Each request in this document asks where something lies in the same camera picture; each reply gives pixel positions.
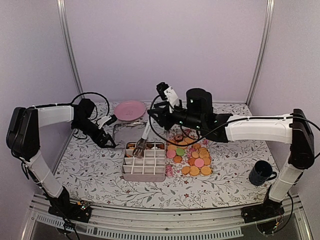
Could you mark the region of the left aluminium frame post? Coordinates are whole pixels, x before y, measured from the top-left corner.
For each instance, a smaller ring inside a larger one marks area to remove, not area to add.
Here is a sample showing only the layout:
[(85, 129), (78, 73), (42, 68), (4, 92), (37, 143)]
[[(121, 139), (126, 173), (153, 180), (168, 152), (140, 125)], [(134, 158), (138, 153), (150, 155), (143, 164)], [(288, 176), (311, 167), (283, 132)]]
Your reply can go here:
[(73, 81), (77, 90), (78, 94), (82, 94), (84, 92), (78, 66), (76, 63), (76, 58), (73, 50), (72, 40), (71, 40), (71, 34), (69, 30), (68, 25), (68, 18), (67, 18), (67, 11), (66, 11), (66, 3), (64, 0), (57, 0), (57, 10), (58, 10), (58, 16), (60, 21), (60, 27), (62, 30), (62, 36), (64, 39), (64, 44), (67, 52), (68, 61), (71, 68), (71, 73), (73, 77)]

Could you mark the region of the swirl butter cookie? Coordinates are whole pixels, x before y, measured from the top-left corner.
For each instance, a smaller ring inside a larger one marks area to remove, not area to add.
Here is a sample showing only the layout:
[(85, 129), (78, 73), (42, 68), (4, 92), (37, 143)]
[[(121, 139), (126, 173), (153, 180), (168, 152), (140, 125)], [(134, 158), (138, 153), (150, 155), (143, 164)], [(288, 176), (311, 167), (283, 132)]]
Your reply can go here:
[(126, 148), (127, 149), (134, 149), (135, 148), (135, 144), (134, 143), (128, 143)]

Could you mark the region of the floral cookie tray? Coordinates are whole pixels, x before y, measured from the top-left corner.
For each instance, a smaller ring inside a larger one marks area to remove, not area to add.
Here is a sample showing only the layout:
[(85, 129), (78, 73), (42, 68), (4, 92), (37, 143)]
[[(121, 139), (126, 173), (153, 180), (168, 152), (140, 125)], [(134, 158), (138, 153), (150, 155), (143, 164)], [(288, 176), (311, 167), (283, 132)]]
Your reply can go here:
[[(182, 135), (183, 141), (175, 142), (174, 137)], [(194, 130), (187, 129), (186, 133), (181, 130), (173, 131), (167, 134), (170, 143), (166, 146), (167, 150), (176, 150), (182, 148), (185, 151), (183, 156), (176, 156), (174, 158), (166, 157), (165, 174), (167, 177), (206, 177), (213, 174), (213, 158), (209, 151), (209, 141), (203, 139), (197, 142), (199, 136)], [(195, 140), (192, 144), (187, 144), (185, 138), (189, 137)], [(195, 166), (195, 160), (201, 158), (204, 160), (204, 166), (209, 166), (212, 169), (210, 175), (202, 175), (201, 168)]]

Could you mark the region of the green sandwich cookie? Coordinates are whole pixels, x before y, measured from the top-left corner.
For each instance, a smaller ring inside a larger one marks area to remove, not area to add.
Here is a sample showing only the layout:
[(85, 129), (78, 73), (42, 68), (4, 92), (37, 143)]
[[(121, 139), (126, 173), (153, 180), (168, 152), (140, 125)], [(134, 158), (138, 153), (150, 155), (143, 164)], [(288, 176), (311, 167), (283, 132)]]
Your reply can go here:
[(185, 150), (183, 148), (178, 147), (176, 150), (176, 155), (177, 156), (183, 156), (185, 154)]

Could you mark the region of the dark blue mug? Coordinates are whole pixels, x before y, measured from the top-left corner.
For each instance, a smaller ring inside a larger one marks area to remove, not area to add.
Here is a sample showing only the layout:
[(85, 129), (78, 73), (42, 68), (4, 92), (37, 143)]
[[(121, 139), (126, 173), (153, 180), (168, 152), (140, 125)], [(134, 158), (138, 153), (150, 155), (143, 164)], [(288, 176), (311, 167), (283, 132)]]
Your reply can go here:
[(272, 166), (264, 160), (255, 163), (249, 173), (249, 181), (254, 186), (262, 186), (265, 182), (274, 180), (278, 174), (273, 171)]

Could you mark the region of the silver tin lid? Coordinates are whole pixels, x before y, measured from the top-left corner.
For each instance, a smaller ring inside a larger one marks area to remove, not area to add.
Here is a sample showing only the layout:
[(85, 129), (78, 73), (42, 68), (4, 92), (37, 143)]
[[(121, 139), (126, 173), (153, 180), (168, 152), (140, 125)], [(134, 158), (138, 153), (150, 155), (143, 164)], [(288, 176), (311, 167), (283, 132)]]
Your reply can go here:
[(112, 138), (116, 149), (125, 149), (128, 143), (137, 142), (143, 135), (146, 123), (117, 123), (113, 127)]

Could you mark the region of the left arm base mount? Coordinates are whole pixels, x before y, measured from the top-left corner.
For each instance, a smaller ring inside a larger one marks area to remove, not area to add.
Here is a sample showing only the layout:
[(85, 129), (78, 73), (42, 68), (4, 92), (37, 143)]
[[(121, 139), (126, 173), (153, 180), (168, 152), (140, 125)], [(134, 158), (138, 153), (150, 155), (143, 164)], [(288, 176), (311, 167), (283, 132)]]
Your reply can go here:
[(92, 208), (90, 206), (83, 208), (82, 205), (78, 205), (77, 203), (58, 201), (51, 201), (50, 204), (48, 213), (66, 220), (88, 223), (92, 215)]

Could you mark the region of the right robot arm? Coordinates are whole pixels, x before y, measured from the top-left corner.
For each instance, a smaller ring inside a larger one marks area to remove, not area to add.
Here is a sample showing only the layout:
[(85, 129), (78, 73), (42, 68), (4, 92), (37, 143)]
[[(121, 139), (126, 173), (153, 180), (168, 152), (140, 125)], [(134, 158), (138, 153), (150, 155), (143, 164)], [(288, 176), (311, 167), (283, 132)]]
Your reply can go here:
[(211, 93), (202, 88), (186, 92), (186, 107), (182, 106), (171, 86), (162, 82), (156, 89), (162, 101), (153, 101), (147, 114), (150, 121), (156, 121), (166, 131), (179, 125), (199, 131), (202, 139), (217, 143), (255, 140), (290, 145), (287, 163), (258, 208), (262, 218), (269, 218), (278, 210), (287, 192), (317, 158), (311, 130), (313, 122), (306, 119), (301, 109), (295, 108), (292, 113), (275, 116), (216, 114)]

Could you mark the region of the metal tongs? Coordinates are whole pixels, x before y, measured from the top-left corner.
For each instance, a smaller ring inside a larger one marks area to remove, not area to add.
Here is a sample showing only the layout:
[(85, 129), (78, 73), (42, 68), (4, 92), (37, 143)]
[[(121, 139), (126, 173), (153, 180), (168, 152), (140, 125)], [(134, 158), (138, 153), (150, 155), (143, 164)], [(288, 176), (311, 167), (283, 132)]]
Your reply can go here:
[(150, 123), (148, 122), (144, 128), (143, 134), (141, 138), (135, 144), (135, 148), (133, 150), (133, 156), (136, 158), (142, 157), (146, 147), (147, 147), (147, 140), (151, 130)]

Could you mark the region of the front aluminium rail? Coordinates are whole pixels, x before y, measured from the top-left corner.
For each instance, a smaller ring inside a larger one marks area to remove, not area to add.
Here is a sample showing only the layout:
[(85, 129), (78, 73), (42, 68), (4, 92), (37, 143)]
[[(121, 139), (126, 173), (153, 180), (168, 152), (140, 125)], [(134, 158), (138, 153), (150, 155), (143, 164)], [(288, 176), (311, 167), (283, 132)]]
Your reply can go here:
[(49, 202), (35, 194), (27, 211), (23, 240), (311, 240), (307, 216), (298, 195), (283, 201), (276, 218), (245, 222), (241, 206), (208, 209), (143, 209), (92, 204), (88, 222), (74, 228), (49, 214)]

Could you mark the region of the right aluminium frame post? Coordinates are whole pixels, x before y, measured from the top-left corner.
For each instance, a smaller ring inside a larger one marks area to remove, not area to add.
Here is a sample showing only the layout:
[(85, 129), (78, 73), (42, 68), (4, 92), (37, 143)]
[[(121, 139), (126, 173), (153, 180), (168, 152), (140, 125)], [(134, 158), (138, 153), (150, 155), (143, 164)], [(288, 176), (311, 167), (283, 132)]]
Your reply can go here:
[(266, 1), (266, 10), (264, 17), (264, 24), (262, 30), (262, 37), (260, 41), (259, 51), (257, 55), (257, 60), (255, 64), (255, 68), (252, 75), (252, 80), (249, 88), (249, 92), (246, 98), (245, 104), (249, 107), (254, 99), (254, 95), (258, 86), (259, 77), (261, 74), (265, 53), (267, 50), (269, 35), (272, 27), (273, 14), (274, 14), (275, 1), (267, 0)]

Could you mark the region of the pink plate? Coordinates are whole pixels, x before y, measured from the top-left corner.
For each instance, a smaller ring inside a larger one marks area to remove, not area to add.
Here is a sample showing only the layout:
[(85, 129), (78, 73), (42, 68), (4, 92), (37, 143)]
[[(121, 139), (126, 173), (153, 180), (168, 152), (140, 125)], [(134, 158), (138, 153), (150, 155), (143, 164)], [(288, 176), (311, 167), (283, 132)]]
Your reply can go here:
[(132, 122), (141, 118), (146, 112), (144, 103), (136, 100), (124, 101), (114, 108), (114, 115), (119, 121)]

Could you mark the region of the pink divided cookie tin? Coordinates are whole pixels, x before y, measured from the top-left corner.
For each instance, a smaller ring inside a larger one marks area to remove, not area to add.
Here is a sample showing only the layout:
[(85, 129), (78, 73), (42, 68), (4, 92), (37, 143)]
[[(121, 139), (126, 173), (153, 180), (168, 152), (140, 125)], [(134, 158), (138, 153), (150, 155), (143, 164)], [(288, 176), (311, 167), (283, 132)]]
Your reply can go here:
[(142, 157), (134, 157), (134, 149), (127, 149), (127, 144), (121, 170), (123, 179), (127, 182), (163, 182), (166, 178), (165, 144), (148, 142)]

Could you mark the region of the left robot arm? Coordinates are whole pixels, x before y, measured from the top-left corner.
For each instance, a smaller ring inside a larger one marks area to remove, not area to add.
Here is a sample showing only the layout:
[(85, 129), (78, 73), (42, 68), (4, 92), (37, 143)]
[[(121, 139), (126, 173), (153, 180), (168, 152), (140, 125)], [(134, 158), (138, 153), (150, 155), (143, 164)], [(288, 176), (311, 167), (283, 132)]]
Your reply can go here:
[(98, 147), (115, 148), (111, 135), (103, 127), (117, 121), (115, 115), (106, 115), (96, 122), (90, 119), (96, 105), (88, 98), (78, 104), (56, 103), (31, 107), (16, 107), (9, 123), (6, 144), (11, 154), (19, 159), (27, 177), (32, 177), (43, 190), (51, 205), (63, 216), (74, 213), (74, 205), (66, 188), (54, 177), (41, 153), (40, 128), (70, 123)]

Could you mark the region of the aluminium frame post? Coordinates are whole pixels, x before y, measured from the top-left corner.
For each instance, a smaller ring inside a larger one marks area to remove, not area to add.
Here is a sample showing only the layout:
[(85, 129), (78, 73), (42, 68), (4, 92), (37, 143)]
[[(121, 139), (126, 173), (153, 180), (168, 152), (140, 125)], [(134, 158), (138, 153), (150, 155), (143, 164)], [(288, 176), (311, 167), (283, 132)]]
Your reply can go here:
[(269, 35), (272, 27), (273, 14), (274, 14), (275, 1), (267, 0), (266, 1), (266, 10), (264, 17), (264, 24), (262, 30), (262, 37), (260, 41), (259, 51), (257, 55), (257, 60), (255, 64), (255, 68), (252, 75), (252, 80), (249, 88), (249, 92), (246, 98), (245, 104), (249, 107), (254, 99), (254, 95), (258, 86), (259, 77), (261, 74), (265, 53), (267, 50)]
[(73, 50), (72, 40), (71, 40), (71, 34), (69, 30), (68, 25), (68, 18), (67, 18), (67, 11), (66, 11), (66, 3), (64, 0), (57, 0), (57, 10), (58, 10), (58, 16), (60, 21), (60, 27), (62, 30), (62, 36), (64, 39), (64, 44), (67, 52), (68, 61), (71, 68), (71, 73), (73, 77), (73, 81), (77, 90), (78, 94), (82, 94), (84, 92), (78, 66), (76, 63), (76, 58)]

